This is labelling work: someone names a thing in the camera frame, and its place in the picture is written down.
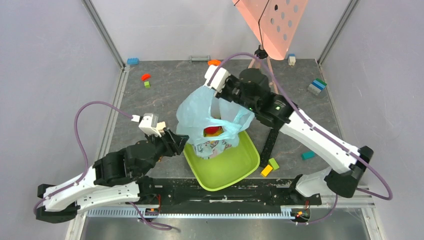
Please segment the light blue printed plastic bag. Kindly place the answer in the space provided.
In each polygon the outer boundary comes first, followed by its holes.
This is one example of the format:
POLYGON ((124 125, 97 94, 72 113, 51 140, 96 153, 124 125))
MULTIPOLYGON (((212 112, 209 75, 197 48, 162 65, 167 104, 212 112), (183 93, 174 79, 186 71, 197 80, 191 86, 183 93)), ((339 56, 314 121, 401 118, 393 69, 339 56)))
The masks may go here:
POLYGON ((202 159, 211 159, 223 151, 239 145, 239 133, 246 130, 255 114, 234 103, 215 97, 215 91, 201 86, 193 91, 178 107, 176 132, 187 135, 188 144, 202 159), (221 126, 223 134, 204 137, 204 129, 221 126))

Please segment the yellow fake fruit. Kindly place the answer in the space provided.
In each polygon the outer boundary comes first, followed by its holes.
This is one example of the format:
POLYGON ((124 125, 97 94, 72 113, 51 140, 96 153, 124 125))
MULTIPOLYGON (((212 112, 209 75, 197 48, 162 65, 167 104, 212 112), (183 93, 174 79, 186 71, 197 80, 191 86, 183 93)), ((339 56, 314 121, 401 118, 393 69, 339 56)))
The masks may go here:
POLYGON ((204 137, 218 137, 218 136, 220 136, 221 134, 223 134, 224 132, 222 131, 222 130, 219 130, 219 131, 217 131, 217 132, 215 132, 215 133, 204 133, 204 137))

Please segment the lime green plastic tray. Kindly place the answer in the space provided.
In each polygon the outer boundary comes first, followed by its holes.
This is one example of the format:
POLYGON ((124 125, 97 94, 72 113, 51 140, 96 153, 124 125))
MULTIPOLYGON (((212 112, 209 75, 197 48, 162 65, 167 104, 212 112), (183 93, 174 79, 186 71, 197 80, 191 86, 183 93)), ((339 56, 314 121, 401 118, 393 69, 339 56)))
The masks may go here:
POLYGON ((202 188, 215 192, 227 188, 252 174, 260 165, 260 154, 246 131, 239 133, 239 144, 211 159, 195 154, 187 144, 184 156, 202 188))

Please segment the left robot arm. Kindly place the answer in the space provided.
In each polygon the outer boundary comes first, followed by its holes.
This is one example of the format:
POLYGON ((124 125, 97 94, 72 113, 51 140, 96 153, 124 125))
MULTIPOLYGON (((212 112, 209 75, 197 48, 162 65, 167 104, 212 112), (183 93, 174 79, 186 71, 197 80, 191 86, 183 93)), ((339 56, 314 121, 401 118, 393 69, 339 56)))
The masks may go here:
POLYGON ((188 135, 166 128, 159 136, 147 136, 106 154, 89 166, 86 173, 62 184, 40 184, 37 196, 42 202, 35 209, 35 218, 58 224, 111 204, 153 203, 158 193, 147 173, 162 157, 180 155, 188 140, 188 135))

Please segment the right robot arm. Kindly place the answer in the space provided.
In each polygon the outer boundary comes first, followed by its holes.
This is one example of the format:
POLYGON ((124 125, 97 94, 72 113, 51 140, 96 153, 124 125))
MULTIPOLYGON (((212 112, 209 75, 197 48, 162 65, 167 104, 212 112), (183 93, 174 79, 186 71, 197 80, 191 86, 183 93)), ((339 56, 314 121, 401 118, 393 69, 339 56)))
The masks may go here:
POLYGON ((320 130, 304 111, 272 92, 267 76, 259 69, 247 68, 235 77, 224 68, 215 70, 212 65, 205 79, 205 85, 215 91, 216 98, 248 109, 261 124, 294 138, 328 163, 324 170, 296 177, 288 191, 293 203, 302 204, 315 194, 327 192, 353 197, 367 169, 356 156, 369 163, 374 154, 371 148, 358 148, 325 129, 320 130))

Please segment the red fake fruit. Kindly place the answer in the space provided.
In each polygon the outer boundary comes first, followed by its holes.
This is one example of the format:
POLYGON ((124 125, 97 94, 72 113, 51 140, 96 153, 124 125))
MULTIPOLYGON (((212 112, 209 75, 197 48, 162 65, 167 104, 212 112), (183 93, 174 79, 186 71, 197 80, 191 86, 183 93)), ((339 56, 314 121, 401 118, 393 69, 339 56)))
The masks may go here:
POLYGON ((205 134, 212 135, 219 132, 220 130, 222 130, 221 126, 209 126, 209 127, 206 127, 203 131, 205 134))

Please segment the orange arch toy block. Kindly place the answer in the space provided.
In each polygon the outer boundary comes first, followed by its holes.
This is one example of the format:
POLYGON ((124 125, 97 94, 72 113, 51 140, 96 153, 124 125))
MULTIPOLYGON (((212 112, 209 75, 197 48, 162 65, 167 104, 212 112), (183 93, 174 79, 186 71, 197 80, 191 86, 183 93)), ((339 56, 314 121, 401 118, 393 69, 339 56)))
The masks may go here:
POLYGON ((211 59, 207 62, 207 64, 209 66, 219 66, 221 64, 221 61, 217 59, 211 59))

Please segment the pink tripod stand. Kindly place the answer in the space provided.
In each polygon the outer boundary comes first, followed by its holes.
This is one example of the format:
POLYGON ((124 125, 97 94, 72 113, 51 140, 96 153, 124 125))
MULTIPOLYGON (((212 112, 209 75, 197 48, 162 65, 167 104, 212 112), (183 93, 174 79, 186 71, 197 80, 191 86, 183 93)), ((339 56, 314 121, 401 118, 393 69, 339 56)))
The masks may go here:
MULTIPOLYGON (((258 46, 258 49, 254 51, 254 55, 260 60, 256 61, 255 59, 252 59, 250 64, 248 65, 248 69, 255 68, 255 69, 263 69, 266 71, 269 71, 271 74, 273 74, 272 64, 271 60, 269 58, 268 53, 263 49, 262 45, 260 44, 258 46)), ((271 88, 271 91, 273 93, 279 94, 279 90, 275 84, 275 81, 272 79, 272 77, 269 75, 269 86, 271 88)))

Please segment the small green toy cube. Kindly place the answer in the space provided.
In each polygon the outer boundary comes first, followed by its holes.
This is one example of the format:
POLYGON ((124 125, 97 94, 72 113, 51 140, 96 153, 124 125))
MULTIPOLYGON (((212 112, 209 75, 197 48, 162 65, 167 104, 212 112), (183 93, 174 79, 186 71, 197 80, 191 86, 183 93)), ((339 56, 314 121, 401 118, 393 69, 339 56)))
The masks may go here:
POLYGON ((150 85, 150 82, 149 81, 145 81, 144 82, 144 86, 145 86, 145 88, 150 88, 151 87, 151 85, 150 85))

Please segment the white blue small brick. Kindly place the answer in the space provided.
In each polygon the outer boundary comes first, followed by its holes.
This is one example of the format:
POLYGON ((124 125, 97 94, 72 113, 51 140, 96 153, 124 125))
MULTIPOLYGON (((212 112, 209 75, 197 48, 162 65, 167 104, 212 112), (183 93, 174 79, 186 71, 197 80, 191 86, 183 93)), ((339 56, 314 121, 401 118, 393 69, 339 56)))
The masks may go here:
POLYGON ((288 55, 287 61, 288 61, 288 65, 289 66, 294 66, 296 64, 296 56, 295 56, 295 54, 294 53, 290 53, 288 55))

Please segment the red semicircle toy block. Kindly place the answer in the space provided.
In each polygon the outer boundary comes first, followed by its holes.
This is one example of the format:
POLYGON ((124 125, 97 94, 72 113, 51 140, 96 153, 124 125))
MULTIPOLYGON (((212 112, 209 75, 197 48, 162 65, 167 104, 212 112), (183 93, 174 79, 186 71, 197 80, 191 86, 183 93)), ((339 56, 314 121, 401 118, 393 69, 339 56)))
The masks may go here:
POLYGON ((144 82, 144 81, 146 81, 146 80, 148 80, 148 79, 150 79, 151 78, 151 75, 149 74, 149 73, 145 73, 145 74, 143 74, 142 76, 141 76, 141 80, 144 82))

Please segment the pink perforated board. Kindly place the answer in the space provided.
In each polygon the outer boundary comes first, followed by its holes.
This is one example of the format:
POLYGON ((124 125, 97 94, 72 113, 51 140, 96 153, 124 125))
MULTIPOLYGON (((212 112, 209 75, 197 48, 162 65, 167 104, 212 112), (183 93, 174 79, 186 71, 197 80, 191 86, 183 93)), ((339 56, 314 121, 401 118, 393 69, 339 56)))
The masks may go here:
POLYGON ((308 0, 234 0, 233 4, 268 56, 283 60, 308 0))

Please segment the green toy block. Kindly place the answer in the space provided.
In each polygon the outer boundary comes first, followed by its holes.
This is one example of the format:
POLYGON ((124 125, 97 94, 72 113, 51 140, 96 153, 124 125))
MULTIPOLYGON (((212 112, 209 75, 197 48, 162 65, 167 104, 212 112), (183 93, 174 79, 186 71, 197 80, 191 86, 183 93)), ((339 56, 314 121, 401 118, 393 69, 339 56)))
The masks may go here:
POLYGON ((277 163, 277 161, 274 158, 270 158, 268 160, 268 165, 271 166, 272 170, 278 170, 280 168, 279 164, 277 163))

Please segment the grey blue green brick stack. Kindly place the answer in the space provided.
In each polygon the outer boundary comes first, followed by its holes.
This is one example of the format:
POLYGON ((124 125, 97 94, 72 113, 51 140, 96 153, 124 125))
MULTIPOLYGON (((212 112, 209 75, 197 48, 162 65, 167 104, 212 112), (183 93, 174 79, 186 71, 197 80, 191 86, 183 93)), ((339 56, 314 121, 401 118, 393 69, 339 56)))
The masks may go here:
POLYGON ((321 93, 324 92, 326 87, 327 83, 325 83, 319 78, 316 78, 309 84, 307 90, 315 96, 319 96, 321 93))

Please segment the yellow toy block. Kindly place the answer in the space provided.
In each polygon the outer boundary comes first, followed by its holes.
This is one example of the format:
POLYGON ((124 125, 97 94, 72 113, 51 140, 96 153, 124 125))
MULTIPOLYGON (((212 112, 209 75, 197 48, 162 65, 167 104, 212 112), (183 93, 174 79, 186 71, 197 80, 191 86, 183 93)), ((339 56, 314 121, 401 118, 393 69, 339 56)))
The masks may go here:
POLYGON ((266 178, 272 171, 274 171, 275 169, 268 164, 260 173, 260 175, 264 178, 266 178))

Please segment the blue toy brick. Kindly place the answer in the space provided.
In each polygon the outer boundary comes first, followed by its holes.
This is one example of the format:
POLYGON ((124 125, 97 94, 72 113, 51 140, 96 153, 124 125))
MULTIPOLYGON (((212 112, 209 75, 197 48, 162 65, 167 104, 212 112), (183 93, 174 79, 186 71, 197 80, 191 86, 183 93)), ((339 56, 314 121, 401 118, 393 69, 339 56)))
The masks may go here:
POLYGON ((138 64, 139 64, 139 62, 140 62, 140 60, 139 60, 139 58, 137 58, 137 57, 128 58, 128 59, 127 59, 127 61, 126 61, 126 63, 127 63, 128 65, 130 65, 130 66, 138 65, 138 64))

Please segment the teal toy cube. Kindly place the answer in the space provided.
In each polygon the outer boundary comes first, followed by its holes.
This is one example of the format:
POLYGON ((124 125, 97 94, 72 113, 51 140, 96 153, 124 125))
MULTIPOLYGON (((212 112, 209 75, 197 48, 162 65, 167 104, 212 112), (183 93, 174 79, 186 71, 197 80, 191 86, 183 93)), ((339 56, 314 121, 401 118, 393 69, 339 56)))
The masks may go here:
POLYGON ((315 156, 316 156, 316 154, 313 151, 307 151, 307 152, 304 152, 304 153, 301 154, 301 158, 304 161, 305 160, 308 160, 308 159, 311 159, 311 158, 313 158, 315 156))

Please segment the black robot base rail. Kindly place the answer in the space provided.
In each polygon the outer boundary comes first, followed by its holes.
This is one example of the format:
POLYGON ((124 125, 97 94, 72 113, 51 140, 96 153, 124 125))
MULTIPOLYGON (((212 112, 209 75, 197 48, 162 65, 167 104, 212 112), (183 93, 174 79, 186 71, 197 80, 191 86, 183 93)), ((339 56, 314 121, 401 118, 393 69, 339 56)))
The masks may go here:
POLYGON ((322 204, 318 193, 304 197, 296 179, 245 178, 218 191, 208 191, 195 178, 155 178, 144 186, 137 205, 159 205, 162 214, 277 214, 281 206, 322 204))

